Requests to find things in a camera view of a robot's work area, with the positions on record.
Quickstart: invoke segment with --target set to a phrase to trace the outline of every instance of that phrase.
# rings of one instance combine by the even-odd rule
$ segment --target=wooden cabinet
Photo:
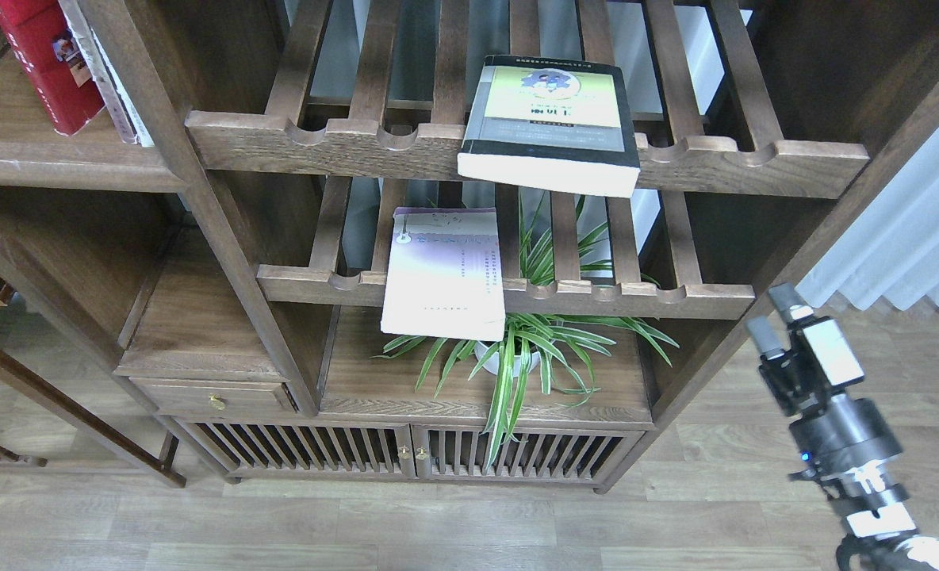
[[[705,8],[726,72],[705,115],[675,3]],[[496,4],[509,51],[542,55],[536,0]],[[0,274],[226,477],[606,492],[768,311],[757,293],[801,278],[939,123],[939,10],[924,2],[643,2],[662,113],[633,116],[638,186],[657,189],[661,218],[640,247],[628,200],[604,202],[614,275],[600,282],[579,271],[573,203],[557,195],[556,281],[505,264],[504,289],[510,311],[658,318],[682,347],[667,366],[619,339],[600,393],[577,408],[528,395],[518,440],[481,466],[484,376],[456,371],[435,399],[412,390],[415,354],[371,360],[391,211],[411,180],[458,203],[466,70],[481,64],[466,57],[469,3],[440,3],[425,102],[389,98],[401,17],[421,17],[401,0],[370,3],[343,101],[310,94],[330,2],[301,3],[288,33],[271,0],[79,5],[155,147],[121,144],[105,115],[57,136],[5,54]],[[614,61],[607,5],[576,5],[583,56]],[[340,255],[361,177],[382,180],[380,201],[358,205],[378,220],[365,268]],[[511,259],[518,189],[494,201]]]

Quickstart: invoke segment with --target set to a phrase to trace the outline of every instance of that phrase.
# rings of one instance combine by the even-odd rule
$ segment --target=book spine
[[[79,84],[53,43],[67,30],[56,2],[0,0],[0,26],[43,102],[54,130],[73,135],[103,108],[95,83]]]
[[[103,64],[106,66],[107,71],[110,73],[111,79],[113,79],[113,86],[117,90],[117,94],[121,97],[121,102],[125,106],[125,111],[128,112],[128,119],[132,122],[132,126],[135,127],[135,133],[139,137],[139,144],[142,146],[155,146],[151,135],[149,134],[149,129],[146,128],[146,124],[142,121],[142,117],[139,115],[139,111],[135,109],[135,102],[132,102],[132,98],[128,96],[128,90],[125,89],[125,84],[121,81],[121,76],[117,75],[117,70],[113,68],[113,64],[110,62],[110,58],[106,55],[106,48],[103,48],[103,43],[100,43],[99,37],[96,36],[96,32],[92,32],[92,39],[96,43],[96,48],[99,50],[100,59],[102,59]]]
[[[85,14],[82,14],[79,8],[78,0],[60,0],[60,9],[64,11],[64,18],[67,19],[71,35],[75,38],[75,43],[78,44],[82,57],[85,58],[86,65],[92,72],[93,80],[96,81],[99,94],[103,97],[103,104],[110,112],[110,119],[113,120],[117,135],[126,144],[137,144],[139,137],[135,133],[135,127],[128,119],[125,106],[121,104],[121,98],[118,97],[117,90],[113,87],[110,74],[93,41],[92,29],[89,28],[89,22],[86,21]]]

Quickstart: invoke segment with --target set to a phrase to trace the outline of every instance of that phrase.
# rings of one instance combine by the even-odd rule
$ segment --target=slatted wooden rack
[[[576,6],[583,57],[614,63],[606,2],[579,0]],[[739,151],[733,138],[705,135],[673,3],[651,0],[643,6],[665,109],[662,120],[669,126],[673,144],[655,148],[645,133],[635,134],[642,165],[638,186],[661,191],[673,267],[665,277],[673,287],[659,289],[641,281],[629,201],[618,198],[607,199],[614,285],[594,285],[581,278],[574,200],[571,195],[554,193],[550,219],[556,282],[532,285],[521,278],[516,264],[505,263],[508,311],[737,319],[752,303],[752,289],[703,282],[684,192],[836,198],[868,161],[868,153],[857,144],[784,140],[735,0],[713,0],[707,6],[753,149]],[[465,130],[469,3],[446,0],[441,4],[430,122],[408,126],[412,132],[405,135],[391,134],[383,126],[401,0],[371,4],[347,118],[328,119],[320,131],[298,127],[309,107],[308,93],[329,7],[330,2],[321,0],[298,14],[263,115],[195,111],[186,126],[209,169],[329,174],[310,263],[303,267],[260,265],[257,278],[267,299],[380,306],[391,214],[404,204],[405,181],[462,180],[455,172],[455,156]],[[541,55],[536,2],[512,0],[509,15],[510,52]],[[371,268],[343,276],[336,270],[350,177],[354,176],[387,180],[381,192]],[[441,202],[457,205],[452,192],[458,196],[458,187],[443,183]],[[517,259],[517,192],[506,185],[498,185],[495,192],[505,260]]]

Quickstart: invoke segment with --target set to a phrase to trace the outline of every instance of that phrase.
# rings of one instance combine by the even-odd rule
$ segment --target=book
[[[103,109],[57,0],[0,0],[0,25],[54,130],[74,135]]]
[[[639,176],[621,69],[488,56],[458,173],[546,190],[630,197]]]
[[[86,21],[85,14],[82,14],[82,8],[79,8],[78,0],[59,0],[60,9],[64,12],[64,19],[67,19],[68,29],[75,38],[75,44],[82,52],[85,58],[89,72],[92,72],[93,80],[96,82],[96,88],[99,89],[100,97],[103,98],[103,104],[106,105],[107,112],[110,113],[110,119],[113,120],[113,126],[117,130],[117,135],[126,144],[138,144],[139,135],[137,135],[135,126],[128,118],[124,102],[121,96],[117,94],[117,88],[114,87],[111,79],[110,69],[107,67],[100,54],[99,47],[96,46],[95,35],[89,22]]]
[[[505,293],[495,209],[396,209],[385,333],[499,341]]]

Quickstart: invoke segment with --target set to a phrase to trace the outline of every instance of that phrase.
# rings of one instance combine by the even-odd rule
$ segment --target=red book
[[[60,4],[0,0],[0,23],[54,129],[74,135],[103,109],[103,98],[67,29]]]

